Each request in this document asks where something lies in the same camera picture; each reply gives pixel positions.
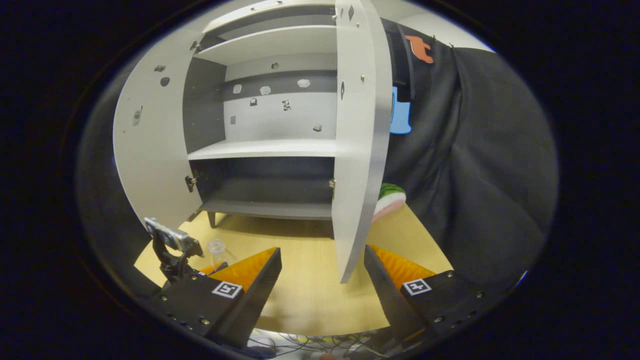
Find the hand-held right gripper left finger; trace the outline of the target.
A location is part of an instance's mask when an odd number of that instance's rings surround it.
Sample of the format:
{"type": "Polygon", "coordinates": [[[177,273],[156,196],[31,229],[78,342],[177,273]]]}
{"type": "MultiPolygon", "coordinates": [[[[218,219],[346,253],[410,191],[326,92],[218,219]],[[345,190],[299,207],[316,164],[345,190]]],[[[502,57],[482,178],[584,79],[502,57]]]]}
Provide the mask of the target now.
{"type": "Polygon", "coordinates": [[[281,249],[268,248],[211,275],[191,271],[160,290],[151,303],[195,335],[242,349],[281,269],[281,249]]]}

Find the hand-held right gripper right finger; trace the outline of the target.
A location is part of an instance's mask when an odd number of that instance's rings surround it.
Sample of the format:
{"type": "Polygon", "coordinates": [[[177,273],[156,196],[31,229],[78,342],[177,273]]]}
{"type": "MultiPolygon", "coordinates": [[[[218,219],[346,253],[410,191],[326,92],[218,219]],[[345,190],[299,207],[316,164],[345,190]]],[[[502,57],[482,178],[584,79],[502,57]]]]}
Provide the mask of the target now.
{"type": "Polygon", "coordinates": [[[501,296],[457,271],[435,273],[379,246],[368,244],[363,254],[391,333],[404,347],[454,335],[501,296]]]}

